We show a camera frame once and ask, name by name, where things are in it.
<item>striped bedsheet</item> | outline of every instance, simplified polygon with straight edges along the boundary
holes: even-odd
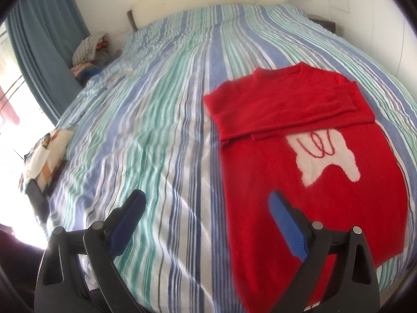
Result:
[[[416,103],[369,56],[289,4],[185,11],[132,34],[121,58],[89,81],[59,122],[76,131],[48,234],[58,225],[85,229],[142,189],[147,210],[115,260],[139,303],[155,312],[244,312],[231,278],[218,133],[202,96],[258,66],[299,61],[358,82],[404,172],[404,252],[377,270],[387,287],[417,252]]]

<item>blue curtain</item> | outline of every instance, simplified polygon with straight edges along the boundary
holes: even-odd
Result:
[[[6,19],[22,75],[56,124],[81,91],[72,54],[90,33],[74,0],[19,0]]]

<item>red embroidered squiggle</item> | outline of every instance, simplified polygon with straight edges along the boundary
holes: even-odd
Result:
[[[322,159],[324,158],[326,155],[332,156],[334,155],[334,153],[336,152],[333,146],[333,143],[330,139],[330,133],[329,130],[326,130],[326,136],[327,136],[327,140],[329,140],[330,143],[330,147],[331,147],[331,151],[330,152],[326,152],[326,149],[324,148],[324,143],[322,138],[320,138],[320,135],[318,135],[316,132],[310,132],[310,139],[313,141],[314,145],[316,146],[316,148],[322,153],[320,156],[315,155],[314,153],[310,152],[300,141],[300,139],[297,138],[297,142],[299,143],[299,145],[312,157],[317,158],[317,159]]]

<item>silver screw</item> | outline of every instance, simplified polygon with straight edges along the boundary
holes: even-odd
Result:
[[[323,228],[323,224],[320,221],[314,221],[312,226],[316,230],[321,230]]]
[[[55,235],[59,235],[59,234],[61,234],[63,231],[64,231],[64,228],[63,228],[63,227],[61,227],[61,226],[59,226],[59,227],[56,227],[56,228],[53,230],[53,233],[54,233]]]
[[[353,230],[353,233],[355,234],[362,234],[362,228],[360,227],[354,226],[352,230]]]
[[[93,230],[99,230],[103,227],[103,221],[96,221],[91,225],[91,227],[93,228]]]

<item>blue gripper pad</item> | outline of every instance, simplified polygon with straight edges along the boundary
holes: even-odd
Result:
[[[293,256],[298,257],[302,262],[305,261],[309,252],[304,233],[298,227],[276,192],[270,194],[268,201],[269,211],[291,250],[291,253]]]
[[[123,254],[145,209],[146,196],[142,191],[139,191],[135,200],[110,235],[108,255],[112,260]]]

